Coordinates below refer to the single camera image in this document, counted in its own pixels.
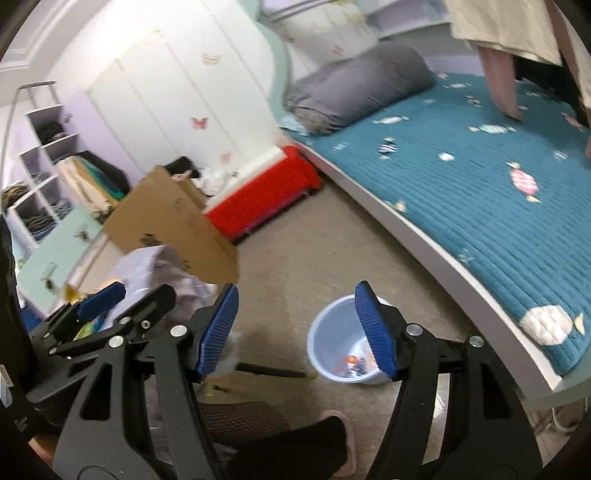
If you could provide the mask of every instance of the mint green cabinet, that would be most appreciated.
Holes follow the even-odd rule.
[[[62,297],[72,269],[101,228],[88,210],[78,205],[34,250],[17,274],[17,287],[37,310],[49,313]]]

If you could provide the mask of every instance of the purple wall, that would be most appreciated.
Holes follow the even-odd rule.
[[[85,93],[76,93],[64,102],[62,124],[69,134],[78,134],[77,149],[90,150],[103,160],[125,172],[135,187],[145,176],[135,161],[111,132]]]

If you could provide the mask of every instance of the trash bin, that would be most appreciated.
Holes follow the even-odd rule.
[[[384,299],[379,301],[389,305]],[[335,300],[318,314],[308,332],[307,352],[318,373],[334,382],[379,384],[388,380],[369,348],[355,311],[355,295]]]

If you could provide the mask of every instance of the metal screw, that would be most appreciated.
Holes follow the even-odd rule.
[[[478,335],[472,335],[468,341],[470,342],[470,345],[476,348],[480,348],[484,345],[484,340]]]
[[[173,337],[182,337],[185,333],[187,333],[185,325],[175,325],[170,329],[170,335]]]
[[[123,337],[121,335],[115,335],[109,339],[109,346],[113,348],[120,347],[123,345]]]
[[[418,337],[423,333],[423,327],[417,325],[416,323],[411,323],[407,325],[407,334],[413,337]]]

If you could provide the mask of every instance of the pink slipper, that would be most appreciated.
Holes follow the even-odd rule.
[[[340,421],[343,422],[343,425],[345,426],[345,441],[347,444],[347,461],[339,469],[339,471],[335,473],[335,476],[343,477],[353,475],[355,473],[355,470],[357,469],[357,456],[355,453],[355,435],[353,435],[353,423],[347,415],[338,410],[325,410],[320,414],[320,421],[325,420],[329,417],[337,417],[340,419]]]

